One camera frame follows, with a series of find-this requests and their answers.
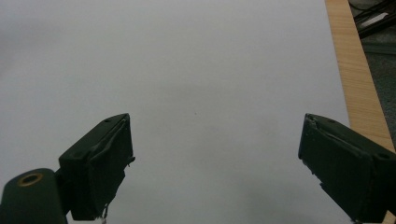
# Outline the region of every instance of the wooden board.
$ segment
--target wooden board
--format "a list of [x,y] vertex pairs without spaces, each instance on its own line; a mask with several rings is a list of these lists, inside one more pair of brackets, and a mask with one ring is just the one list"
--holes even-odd
[[[347,0],[326,2],[340,75],[343,82],[350,127],[394,151],[388,125],[375,91]],[[395,223],[388,213],[384,223]]]

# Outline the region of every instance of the gray background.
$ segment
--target gray background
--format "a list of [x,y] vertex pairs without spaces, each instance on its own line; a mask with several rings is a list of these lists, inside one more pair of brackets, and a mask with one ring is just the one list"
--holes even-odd
[[109,223],[348,223],[297,158],[304,113],[347,124],[323,1],[1,5],[0,186],[128,112]]

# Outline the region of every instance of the floor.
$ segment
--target floor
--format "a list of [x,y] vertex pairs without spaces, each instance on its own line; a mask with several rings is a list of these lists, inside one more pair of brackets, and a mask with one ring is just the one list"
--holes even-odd
[[[354,6],[367,8],[381,1],[349,0],[349,2]],[[351,10],[353,15],[359,13],[354,8]],[[381,43],[396,46],[396,25],[364,38],[361,43],[363,45],[366,43]],[[393,145],[396,146],[396,55],[366,53],[366,58],[389,127]]]

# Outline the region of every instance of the white table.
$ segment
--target white table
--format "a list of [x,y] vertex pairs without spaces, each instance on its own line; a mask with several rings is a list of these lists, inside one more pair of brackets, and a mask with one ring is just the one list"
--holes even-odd
[[348,222],[297,158],[348,124],[324,2],[9,1],[0,48],[1,186],[128,112],[109,223]]

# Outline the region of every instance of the round hole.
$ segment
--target round hole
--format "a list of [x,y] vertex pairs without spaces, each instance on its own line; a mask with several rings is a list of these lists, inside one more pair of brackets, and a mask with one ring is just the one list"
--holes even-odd
[[24,177],[22,177],[21,179],[18,180],[18,186],[20,186],[20,187],[28,187],[28,186],[31,186],[31,185],[37,183],[42,178],[43,178],[43,175],[40,174],[40,173],[29,174],[29,175],[26,175],[26,176],[24,176]]
[[378,153],[377,154],[380,158],[382,159],[389,159],[389,155],[385,154],[385,153]]

